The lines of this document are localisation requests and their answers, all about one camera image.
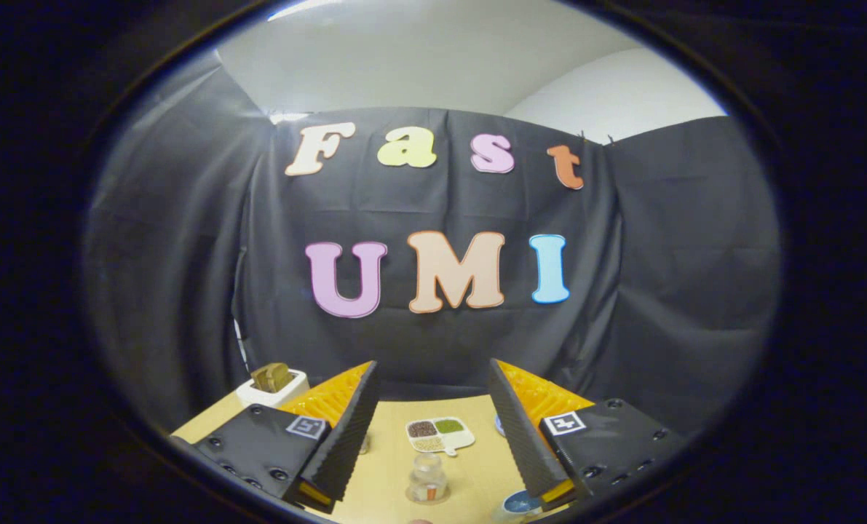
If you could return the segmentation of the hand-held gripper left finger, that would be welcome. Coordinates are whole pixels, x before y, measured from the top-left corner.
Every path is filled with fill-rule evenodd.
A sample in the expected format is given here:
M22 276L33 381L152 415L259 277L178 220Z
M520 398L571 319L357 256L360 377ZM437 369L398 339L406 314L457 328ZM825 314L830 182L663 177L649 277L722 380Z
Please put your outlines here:
M273 408L254 402L186 453L268 501L323 513L343 501L379 400L377 361Z

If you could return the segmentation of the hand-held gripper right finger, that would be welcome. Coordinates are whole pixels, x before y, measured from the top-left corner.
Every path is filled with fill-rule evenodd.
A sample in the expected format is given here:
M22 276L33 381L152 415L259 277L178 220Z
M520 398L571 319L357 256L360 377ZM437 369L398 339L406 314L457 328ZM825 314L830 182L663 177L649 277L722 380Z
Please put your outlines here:
M626 497L687 447L625 400L587 400L509 362L490 361L488 392L524 488L546 510Z

